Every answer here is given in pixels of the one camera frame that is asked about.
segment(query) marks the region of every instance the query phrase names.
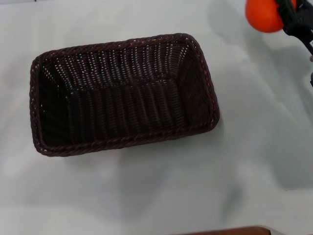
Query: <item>woven texture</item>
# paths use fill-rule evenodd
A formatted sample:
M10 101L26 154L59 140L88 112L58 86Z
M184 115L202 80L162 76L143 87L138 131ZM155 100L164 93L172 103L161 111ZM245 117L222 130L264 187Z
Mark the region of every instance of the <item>woven texture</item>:
M187 34L46 52L30 74L33 141L47 156L177 139L220 117L203 52Z

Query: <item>white table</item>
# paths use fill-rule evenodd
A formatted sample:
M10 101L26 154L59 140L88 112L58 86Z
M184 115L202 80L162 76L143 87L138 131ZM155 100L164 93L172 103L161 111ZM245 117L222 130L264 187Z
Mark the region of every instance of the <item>white table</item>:
M0 5L0 233L166 235L264 225L313 233L313 64L261 34L245 0ZM29 69L63 47L183 32L201 45L222 119L210 133L69 158L36 152Z

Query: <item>orange ball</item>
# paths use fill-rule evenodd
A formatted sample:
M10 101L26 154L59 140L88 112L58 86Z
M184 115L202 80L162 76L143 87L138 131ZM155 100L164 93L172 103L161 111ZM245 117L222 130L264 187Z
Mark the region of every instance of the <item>orange ball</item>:
M292 0L294 7L297 0ZM273 33L283 29L284 24L277 12L275 0L247 0L246 18L249 24L258 31Z

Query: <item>brown wicker basket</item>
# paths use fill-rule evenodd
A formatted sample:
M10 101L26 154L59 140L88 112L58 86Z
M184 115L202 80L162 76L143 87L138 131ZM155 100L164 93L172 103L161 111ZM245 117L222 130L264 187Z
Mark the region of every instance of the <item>brown wicker basket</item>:
M177 139L220 117L203 52L187 34L46 52L30 75L33 141L47 156Z

